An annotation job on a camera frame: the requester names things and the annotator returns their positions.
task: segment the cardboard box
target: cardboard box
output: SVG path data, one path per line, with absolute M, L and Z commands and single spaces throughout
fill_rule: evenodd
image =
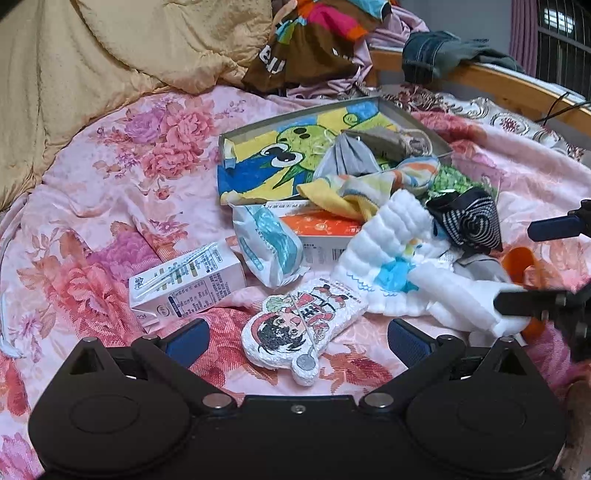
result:
M 337 217 L 309 200 L 280 200 L 265 206 L 300 237 L 303 264 L 312 270 L 332 269 L 361 230 L 359 222 Z
M 129 279 L 129 305 L 146 331 L 153 332 L 176 318 L 202 312 L 246 287 L 240 261 L 225 242 L 210 244 L 202 256 L 187 262 L 197 251 Z M 150 280 L 184 263 L 168 275 L 165 283 L 137 298 L 137 292 Z

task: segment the metal screw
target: metal screw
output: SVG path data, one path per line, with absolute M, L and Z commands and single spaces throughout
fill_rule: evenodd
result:
M 306 407 L 303 405 L 292 405 L 291 411 L 297 415 L 301 415 L 306 411 Z
M 574 328 L 574 335 L 576 338 L 585 339 L 587 338 L 588 326 L 586 323 L 577 322 L 577 326 Z
M 566 295 L 564 293 L 556 295 L 556 305 L 559 307 L 566 307 Z
M 224 408 L 232 403 L 232 397 L 225 393 L 210 393 L 203 397 L 203 405 L 209 408 Z
M 387 393 L 370 393 L 365 397 L 365 403 L 370 407 L 374 408 L 386 408 L 394 403 L 394 399 L 392 395 L 388 395 Z

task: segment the nutrition label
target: nutrition label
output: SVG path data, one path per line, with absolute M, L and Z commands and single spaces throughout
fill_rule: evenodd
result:
M 228 283 L 223 281 L 219 273 L 216 273 L 177 290 L 168 297 L 168 300 L 177 316 L 186 317 L 208 309 L 228 295 L 230 295 Z
M 325 248 L 314 244 L 303 244 L 304 262 L 307 265 L 332 265 L 338 262 L 344 248 Z

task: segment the window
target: window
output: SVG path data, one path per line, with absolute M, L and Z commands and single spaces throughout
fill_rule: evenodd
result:
M 538 11 L 536 76 L 591 98 L 591 15 L 588 10 L 577 0 L 538 0 Z
M 574 29 L 574 18 L 549 8 L 544 8 L 544 23 L 558 29 L 561 33 L 570 34 Z

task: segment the blue gripper pad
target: blue gripper pad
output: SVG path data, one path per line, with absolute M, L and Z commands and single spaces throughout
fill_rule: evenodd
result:
M 527 235 L 534 242 L 545 242 L 560 238 L 579 236 L 587 229 L 587 224 L 576 215 L 548 218 L 531 222 Z
M 437 342 L 402 319 L 388 325 L 388 346 L 400 361 L 411 368 L 433 353 Z
M 164 339 L 164 352 L 185 368 L 191 367 L 209 347 L 209 325 L 195 320 Z

